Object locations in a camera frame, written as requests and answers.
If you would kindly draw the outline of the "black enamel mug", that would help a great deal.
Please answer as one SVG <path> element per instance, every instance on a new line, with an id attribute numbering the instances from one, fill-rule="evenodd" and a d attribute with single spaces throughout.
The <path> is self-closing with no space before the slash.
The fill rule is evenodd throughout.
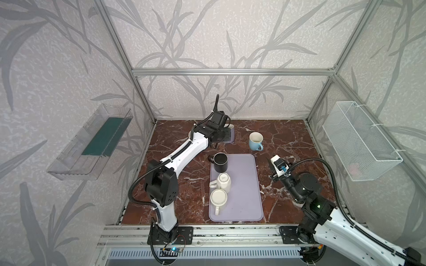
<path id="1" fill-rule="evenodd" d="M 228 168 L 228 157 L 224 153 L 217 153 L 208 156 L 208 161 L 213 164 L 213 168 L 218 173 L 224 173 Z"/>

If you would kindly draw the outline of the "light blue mug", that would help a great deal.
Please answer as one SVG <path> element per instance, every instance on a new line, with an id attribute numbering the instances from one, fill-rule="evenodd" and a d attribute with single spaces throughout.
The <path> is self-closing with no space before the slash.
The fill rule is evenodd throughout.
<path id="1" fill-rule="evenodd" d="M 262 142 L 264 137 L 261 133 L 253 132 L 249 136 L 249 147 L 252 151 L 262 151 L 264 149 Z"/>

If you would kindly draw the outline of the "white faceted mug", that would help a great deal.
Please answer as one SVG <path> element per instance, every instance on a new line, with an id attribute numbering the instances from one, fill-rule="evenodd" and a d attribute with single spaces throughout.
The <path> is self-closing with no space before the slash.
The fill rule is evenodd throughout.
<path id="1" fill-rule="evenodd" d="M 227 173 L 221 173 L 216 180 L 209 183 L 209 187 L 222 189 L 228 194 L 231 190 L 231 178 Z"/>

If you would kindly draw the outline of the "lavender mug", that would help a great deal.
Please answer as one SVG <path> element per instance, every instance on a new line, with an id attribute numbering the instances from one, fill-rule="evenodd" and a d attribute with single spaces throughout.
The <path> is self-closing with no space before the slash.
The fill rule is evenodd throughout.
<path id="1" fill-rule="evenodd" d="M 233 124 L 226 124 L 224 129 L 226 130 L 226 136 L 224 143 L 233 143 L 235 140 L 235 127 Z"/>

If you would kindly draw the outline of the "dark green mug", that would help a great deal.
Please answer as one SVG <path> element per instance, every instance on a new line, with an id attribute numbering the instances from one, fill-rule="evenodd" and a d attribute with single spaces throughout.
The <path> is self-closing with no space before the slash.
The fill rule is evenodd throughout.
<path id="1" fill-rule="evenodd" d="M 189 140 L 192 142 L 192 141 L 193 141 L 193 139 L 194 139 L 194 131 L 192 130 L 192 131 L 190 131 L 190 133 L 189 133 Z"/>

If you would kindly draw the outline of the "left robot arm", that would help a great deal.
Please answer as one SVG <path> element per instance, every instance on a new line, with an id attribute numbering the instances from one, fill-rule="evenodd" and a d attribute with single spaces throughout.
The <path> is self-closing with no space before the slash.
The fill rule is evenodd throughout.
<path id="1" fill-rule="evenodd" d="M 224 111 L 218 110 L 219 98 L 220 95 L 217 95 L 211 114 L 193 125 L 187 140 L 160 161 L 151 161 L 146 173 L 135 180 L 128 190 L 130 202 L 153 208 L 157 216 L 156 225 L 165 233 L 177 231 L 178 220 L 175 216 L 174 202 L 179 192 L 180 173 L 211 144 L 230 140 L 230 129 L 225 126 L 230 121 L 230 117 Z M 134 189 L 143 180 L 145 181 L 144 189 L 150 201 L 140 201 L 133 196 Z"/>

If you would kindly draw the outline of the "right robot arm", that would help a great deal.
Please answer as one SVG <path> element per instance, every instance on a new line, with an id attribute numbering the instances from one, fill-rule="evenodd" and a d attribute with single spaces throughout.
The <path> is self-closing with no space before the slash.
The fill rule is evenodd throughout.
<path id="1" fill-rule="evenodd" d="M 334 201 L 321 196 L 323 189 L 317 177 L 309 172 L 298 175 L 292 165 L 275 155 L 269 161 L 270 178 L 281 182 L 294 202 L 301 204 L 304 217 L 296 236 L 304 243 L 322 244 L 361 266 L 420 266 L 421 255 L 413 248 L 402 248 L 372 233 L 354 221 L 342 209 L 339 197 Z"/>

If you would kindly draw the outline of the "cream round mug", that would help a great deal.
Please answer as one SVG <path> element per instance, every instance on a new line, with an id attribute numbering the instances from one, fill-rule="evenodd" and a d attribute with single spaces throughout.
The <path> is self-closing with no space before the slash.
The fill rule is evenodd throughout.
<path id="1" fill-rule="evenodd" d="M 217 188 L 210 195 L 210 202 L 214 207 L 214 214 L 218 216 L 227 204 L 227 192 Z"/>

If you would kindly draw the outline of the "lavender plastic tray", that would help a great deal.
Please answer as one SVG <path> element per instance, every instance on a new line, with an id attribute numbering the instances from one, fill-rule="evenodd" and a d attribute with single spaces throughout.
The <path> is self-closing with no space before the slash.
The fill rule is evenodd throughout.
<path id="1" fill-rule="evenodd" d="M 231 189 L 227 203 L 218 215 L 209 204 L 213 222 L 258 222 L 264 218 L 256 161 L 252 154 L 228 154 L 227 174 Z"/>

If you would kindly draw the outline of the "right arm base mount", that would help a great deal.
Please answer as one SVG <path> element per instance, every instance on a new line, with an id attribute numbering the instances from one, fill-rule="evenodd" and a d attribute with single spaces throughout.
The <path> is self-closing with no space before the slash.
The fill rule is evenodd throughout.
<path id="1" fill-rule="evenodd" d="M 283 244 L 314 244 L 313 234 L 299 225 L 286 225 L 279 227 L 279 234 Z"/>

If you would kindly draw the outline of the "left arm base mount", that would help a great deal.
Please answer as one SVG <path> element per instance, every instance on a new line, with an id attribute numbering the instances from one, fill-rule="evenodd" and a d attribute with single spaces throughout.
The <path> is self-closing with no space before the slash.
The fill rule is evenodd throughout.
<path id="1" fill-rule="evenodd" d="M 194 227 L 176 226 L 170 232 L 166 232 L 154 224 L 150 229 L 147 243 L 149 245 L 192 244 L 193 236 Z"/>

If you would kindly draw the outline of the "aluminium cage frame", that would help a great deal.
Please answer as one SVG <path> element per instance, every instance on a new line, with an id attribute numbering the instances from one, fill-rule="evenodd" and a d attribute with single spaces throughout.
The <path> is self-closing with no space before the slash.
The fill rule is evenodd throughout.
<path id="1" fill-rule="evenodd" d="M 341 91 L 351 101 L 356 102 L 359 107 L 366 113 L 366 115 L 372 119 L 375 125 L 382 131 L 384 136 L 390 141 L 395 148 L 402 148 L 402 145 L 391 135 L 389 128 L 384 125 L 379 125 L 380 121 L 378 117 L 372 113 L 370 108 L 367 107 L 365 102 L 352 90 L 348 83 L 340 76 L 340 72 L 343 68 L 344 63 L 348 60 L 349 55 L 353 51 L 357 42 L 361 39 L 361 35 L 367 29 L 367 26 L 371 22 L 372 18 L 376 14 L 380 5 L 383 1 L 368 1 L 363 11 L 359 22 L 357 23 L 354 31 L 349 37 L 341 55 L 335 66 L 331 68 L 148 68 L 148 69 L 136 69 L 132 68 L 130 61 L 125 55 L 124 48 L 120 42 L 119 36 L 114 28 L 114 23 L 111 19 L 110 12 L 107 9 L 106 4 L 103 1 L 95 1 L 94 8 L 96 12 L 102 18 L 103 24 L 105 25 L 109 36 L 119 54 L 120 59 L 124 63 L 125 73 L 130 76 L 130 80 L 136 87 L 139 96 L 146 107 L 149 107 L 147 97 L 144 95 L 136 77 L 139 75 L 154 75 L 154 76 L 326 76 L 327 82 L 323 86 L 317 100 L 315 101 L 314 107 L 310 111 L 307 121 L 312 119 L 314 112 L 318 109 L 319 104 L 325 98 L 329 91 L 332 83 L 338 85 Z"/>

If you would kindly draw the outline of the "clear acrylic wall shelf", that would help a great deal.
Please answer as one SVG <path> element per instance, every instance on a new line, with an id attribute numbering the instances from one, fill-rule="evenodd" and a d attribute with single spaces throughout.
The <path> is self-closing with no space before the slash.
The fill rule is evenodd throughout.
<path id="1" fill-rule="evenodd" d="M 133 119 L 131 108 L 101 104 L 47 172 L 61 181 L 95 181 Z"/>

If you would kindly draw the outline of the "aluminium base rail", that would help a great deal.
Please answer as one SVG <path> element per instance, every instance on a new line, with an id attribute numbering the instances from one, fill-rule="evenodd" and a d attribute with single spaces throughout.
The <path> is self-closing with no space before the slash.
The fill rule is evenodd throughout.
<path id="1" fill-rule="evenodd" d="M 310 244 L 283 244 L 279 227 L 286 225 L 274 224 L 207 224 L 193 225 L 194 236 L 192 244 L 171 244 L 178 247 L 308 247 Z M 136 226 L 106 226 L 96 244 L 97 248 L 139 248 L 148 247 L 150 227 Z M 323 225 L 317 229 L 314 236 L 316 243 L 351 250 L 352 247 L 372 247 L 368 238 L 350 226 L 340 225 L 333 229 Z"/>

